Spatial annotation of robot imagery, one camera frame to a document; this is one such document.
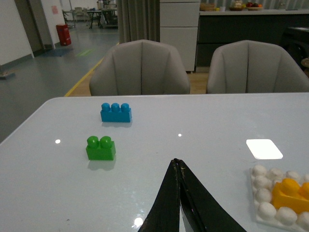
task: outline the chair backrest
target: chair backrest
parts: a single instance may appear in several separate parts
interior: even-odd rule
[[[187,94],[190,83],[173,46],[138,40],[114,46],[96,68],[91,95]]]
[[[83,12],[83,8],[82,8],[82,7],[75,7],[75,8],[74,8],[74,11],[75,11],[76,13],[80,13],[80,12]]]
[[[309,79],[280,46],[245,40],[215,50],[207,92],[309,92]]]

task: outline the white cabinet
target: white cabinet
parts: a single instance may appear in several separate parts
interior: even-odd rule
[[[194,71],[199,0],[160,1],[160,41],[177,48],[186,71]]]

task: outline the green lego brick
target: green lego brick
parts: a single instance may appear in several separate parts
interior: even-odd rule
[[[98,140],[96,136],[87,139],[86,147],[89,160],[114,160],[116,149],[115,143],[109,136],[104,136]]]

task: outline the fruit bowl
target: fruit bowl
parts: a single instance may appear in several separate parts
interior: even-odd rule
[[[230,11],[242,11],[242,7],[230,7]]]
[[[246,9],[248,9],[248,11],[259,11],[262,10],[262,7],[246,7]]]

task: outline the blue lego brick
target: blue lego brick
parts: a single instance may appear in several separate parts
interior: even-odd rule
[[[131,122],[131,108],[127,103],[123,103],[121,107],[117,103],[113,103],[111,107],[108,103],[103,103],[101,118],[102,122]]]
[[[109,136],[98,140],[96,136],[87,139],[87,155],[89,160],[114,160],[116,149],[115,143]]]

